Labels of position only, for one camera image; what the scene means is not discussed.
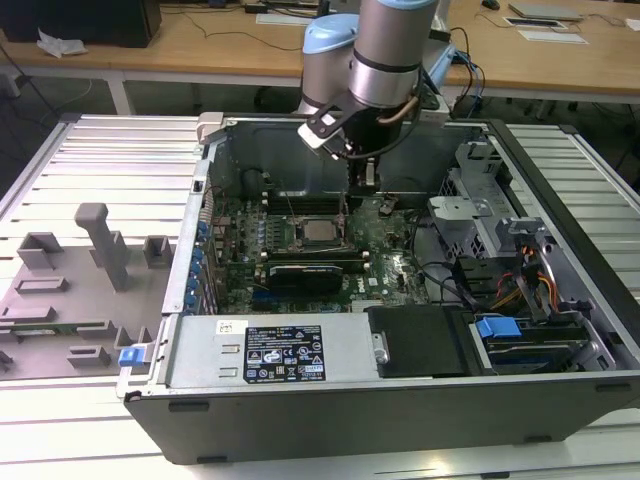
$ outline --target wooden table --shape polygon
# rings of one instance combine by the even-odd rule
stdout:
[[[562,4],[580,14],[602,14],[620,20],[640,19],[640,5],[586,0],[528,0],[531,3]],[[57,59],[35,44],[3,42],[23,70],[34,76],[95,78],[109,84],[116,110],[129,115],[134,109],[125,89],[128,80],[187,82],[192,84],[237,84],[298,86],[302,71],[304,27],[258,25],[255,16],[243,10],[218,13],[170,14],[163,7],[160,31],[145,49],[89,45],[89,53]],[[587,17],[569,31],[588,45],[531,42],[516,28],[499,28],[504,16],[515,16],[502,0],[493,12],[479,0],[452,0],[449,25],[469,34],[471,55],[486,72],[487,96],[550,100],[640,103],[640,32],[614,27],[600,17]],[[194,22],[210,35],[204,38]],[[244,32],[276,47],[268,46]],[[461,32],[454,41],[464,49]],[[4,84],[15,90],[15,69],[0,64]],[[446,92],[457,95],[468,82],[466,69],[454,66],[447,76]]]
[[[640,5],[585,0],[527,3],[564,5],[583,16],[613,17],[614,22],[640,19]],[[480,7],[479,2],[453,0],[449,10],[449,25],[467,31],[472,60],[487,74],[487,96],[640,103],[640,32],[589,16],[565,31],[577,33],[588,45],[532,42],[516,28],[499,28],[487,20],[504,26],[503,17],[517,16],[508,8],[508,0],[501,4],[494,12]],[[462,32],[453,32],[453,36],[456,46],[464,50]],[[456,66],[448,83],[464,84],[468,78],[466,69]]]

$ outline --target floor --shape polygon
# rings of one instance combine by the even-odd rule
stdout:
[[[107,85],[82,79],[37,78],[33,82],[48,102],[59,112],[114,114]],[[140,115],[194,115],[191,88],[188,84],[130,82],[129,94]],[[201,111],[253,112],[256,87],[202,85]],[[35,94],[30,84],[21,88],[15,100],[0,99],[0,196],[11,186],[32,155],[37,151],[56,119]],[[296,89],[271,88],[262,95],[261,111],[286,113],[295,109]],[[632,148],[638,135],[640,108],[636,113],[627,105],[581,103],[570,111],[567,102],[558,102],[543,122],[536,120],[539,102],[485,98],[481,111],[473,117],[499,118],[508,123],[570,124],[612,165],[629,152],[622,163],[621,175],[633,184],[640,176],[640,152]],[[465,113],[468,105],[459,106]]]

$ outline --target computer case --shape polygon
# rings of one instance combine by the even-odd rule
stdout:
[[[158,0],[0,0],[0,27],[11,42],[34,42],[41,29],[86,44],[141,48],[161,21]]]

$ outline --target warning label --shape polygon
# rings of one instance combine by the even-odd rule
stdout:
[[[325,380],[320,325],[249,327],[245,335],[247,383]]]

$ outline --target motherboard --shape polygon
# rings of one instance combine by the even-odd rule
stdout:
[[[394,198],[216,196],[206,247],[220,314],[361,312],[429,303]]]

